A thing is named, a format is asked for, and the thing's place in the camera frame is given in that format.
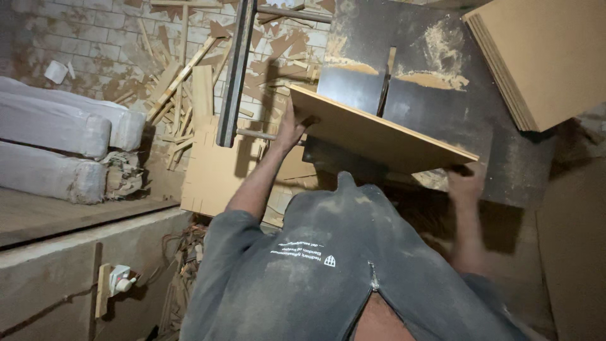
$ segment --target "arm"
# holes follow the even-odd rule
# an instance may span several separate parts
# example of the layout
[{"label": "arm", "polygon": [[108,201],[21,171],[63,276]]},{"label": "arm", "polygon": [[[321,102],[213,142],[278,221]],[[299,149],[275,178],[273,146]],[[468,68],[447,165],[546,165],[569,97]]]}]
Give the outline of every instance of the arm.
[{"label": "arm", "polygon": [[267,200],[273,186],[273,181],[286,155],[299,142],[311,120],[301,123],[296,121],[293,103],[288,99],[286,112],[282,116],[278,128],[278,137],[271,144],[269,151],[247,176],[240,188],[231,198],[225,211],[242,210],[252,214],[261,221],[267,205]]},{"label": "arm", "polygon": [[486,168],[480,163],[469,165],[473,175],[464,177],[448,172],[448,196],[456,214],[456,236],[450,264],[459,273],[485,275],[486,249],[478,214],[478,201],[484,190]]}]

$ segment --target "saw table top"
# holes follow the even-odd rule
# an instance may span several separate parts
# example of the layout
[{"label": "saw table top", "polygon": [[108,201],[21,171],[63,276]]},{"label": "saw table top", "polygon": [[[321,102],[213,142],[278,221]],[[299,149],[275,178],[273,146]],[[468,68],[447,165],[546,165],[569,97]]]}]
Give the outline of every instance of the saw table top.
[{"label": "saw table top", "polygon": [[[488,164],[483,199],[519,207],[540,201],[554,138],[550,132],[518,131],[457,12],[394,1],[341,1],[318,94],[376,113],[391,47],[396,54],[383,118],[479,155]],[[321,143],[311,145],[319,150]],[[413,177],[427,188],[447,188],[442,170]]]}]

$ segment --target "white wrapped bundle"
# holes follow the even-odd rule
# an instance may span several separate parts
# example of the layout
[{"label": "white wrapped bundle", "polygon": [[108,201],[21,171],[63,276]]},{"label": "white wrapped bundle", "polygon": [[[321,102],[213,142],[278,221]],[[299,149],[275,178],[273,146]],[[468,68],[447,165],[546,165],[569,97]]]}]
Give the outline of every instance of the white wrapped bundle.
[{"label": "white wrapped bundle", "polygon": [[100,115],[112,122],[111,147],[131,151],[139,148],[141,144],[141,135],[145,126],[145,114],[142,112],[131,111],[113,102],[93,100],[71,92],[30,87],[7,77],[0,77],[0,92],[39,98]]},{"label": "white wrapped bundle", "polygon": [[103,200],[107,168],[102,164],[0,141],[0,186],[96,204]]},{"label": "white wrapped bundle", "polygon": [[112,124],[72,106],[0,92],[0,138],[100,159]]}]

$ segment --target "metal bar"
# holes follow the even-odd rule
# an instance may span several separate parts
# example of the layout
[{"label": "metal bar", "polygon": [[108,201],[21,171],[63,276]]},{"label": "metal bar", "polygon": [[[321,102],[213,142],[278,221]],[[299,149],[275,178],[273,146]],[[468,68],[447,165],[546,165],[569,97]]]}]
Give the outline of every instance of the metal bar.
[{"label": "metal bar", "polygon": [[279,16],[287,16],[289,18],[325,22],[327,24],[330,24],[331,21],[333,20],[333,18],[331,16],[327,16],[327,15],[296,12],[293,10],[283,10],[280,8],[275,8],[275,7],[270,7],[270,6],[259,6],[259,7],[257,7],[257,12],[274,14],[274,15],[279,15]]},{"label": "metal bar", "polygon": [[[277,135],[262,133],[262,132],[258,132],[255,130],[241,129],[241,128],[236,129],[236,134],[250,136],[250,137],[256,137],[256,138],[262,138],[263,140],[270,140],[270,141],[276,141],[276,138],[277,138]],[[305,141],[299,140],[299,142],[297,142],[297,146],[305,146]]]},{"label": "metal bar", "polygon": [[[304,9],[305,9],[305,4],[301,4],[301,5],[295,6],[293,8],[289,8],[289,10],[291,10],[291,11],[300,11],[300,10],[304,10]],[[276,19],[279,19],[281,17],[282,17],[281,15],[272,15],[272,16],[269,16],[269,17],[267,17],[267,18],[265,18],[263,20],[259,20],[259,25],[264,25],[264,24],[266,24],[266,23],[268,23],[268,22],[270,22],[272,20],[276,20]]]},{"label": "metal bar", "polygon": [[236,31],[231,44],[231,61],[227,69],[226,91],[223,96],[221,118],[217,131],[217,145],[221,147],[233,146],[236,136],[236,123],[240,111],[240,98],[244,86],[244,75],[248,59],[248,47],[253,33],[253,23],[257,8],[257,0],[240,0],[238,14],[236,15]]}]

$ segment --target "mdf board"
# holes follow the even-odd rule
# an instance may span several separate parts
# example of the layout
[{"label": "mdf board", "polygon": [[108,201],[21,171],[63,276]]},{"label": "mdf board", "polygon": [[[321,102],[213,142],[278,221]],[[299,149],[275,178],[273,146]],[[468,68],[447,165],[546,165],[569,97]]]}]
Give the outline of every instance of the mdf board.
[{"label": "mdf board", "polygon": [[[212,217],[225,210],[266,147],[263,140],[243,135],[235,137],[232,148],[217,146],[218,121],[218,116],[207,116],[200,129],[196,126],[181,197],[181,209]],[[263,124],[244,119],[237,123],[239,128],[253,130],[262,129]],[[265,129],[276,133],[273,124]]]},{"label": "mdf board", "polygon": [[537,211],[539,249],[558,339],[606,334],[606,160],[552,177]]},{"label": "mdf board", "polygon": [[545,131],[606,100],[606,2],[494,0],[464,16],[516,123]]},{"label": "mdf board", "polygon": [[457,147],[348,107],[299,86],[291,86],[295,115],[320,119],[307,133],[406,174],[478,160]]}]

